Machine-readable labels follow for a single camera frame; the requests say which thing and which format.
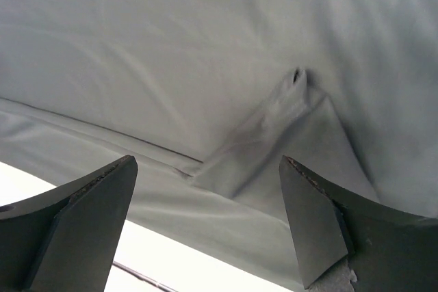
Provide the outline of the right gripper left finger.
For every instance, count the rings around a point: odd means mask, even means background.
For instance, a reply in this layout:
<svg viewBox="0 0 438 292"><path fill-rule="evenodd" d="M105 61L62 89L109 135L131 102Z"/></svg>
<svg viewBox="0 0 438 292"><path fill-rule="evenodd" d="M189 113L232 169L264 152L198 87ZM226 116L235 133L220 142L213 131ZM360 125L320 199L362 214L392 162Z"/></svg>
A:
<svg viewBox="0 0 438 292"><path fill-rule="evenodd" d="M103 291L138 165L124 156L1 207L2 291Z"/></svg>

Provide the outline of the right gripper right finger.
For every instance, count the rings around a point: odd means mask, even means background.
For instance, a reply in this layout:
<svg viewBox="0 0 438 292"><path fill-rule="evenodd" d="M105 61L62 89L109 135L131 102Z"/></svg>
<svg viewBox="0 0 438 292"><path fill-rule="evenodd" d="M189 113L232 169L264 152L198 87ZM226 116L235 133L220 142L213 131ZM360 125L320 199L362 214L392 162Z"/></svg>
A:
<svg viewBox="0 0 438 292"><path fill-rule="evenodd" d="M290 157L279 174L306 290L437 290L435 218L364 198Z"/></svg>

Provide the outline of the dark grey t shirt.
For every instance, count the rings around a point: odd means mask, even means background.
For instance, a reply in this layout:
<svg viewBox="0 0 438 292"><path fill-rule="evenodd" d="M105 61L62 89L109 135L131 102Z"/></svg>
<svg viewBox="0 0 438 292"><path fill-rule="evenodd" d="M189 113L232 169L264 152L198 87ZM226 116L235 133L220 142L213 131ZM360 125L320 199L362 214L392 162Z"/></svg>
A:
<svg viewBox="0 0 438 292"><path fill-rule="evenodd" d="M1 160L124 155L128 219L301 291L283 156L437 215L437 0L1 0Z"/></svg>

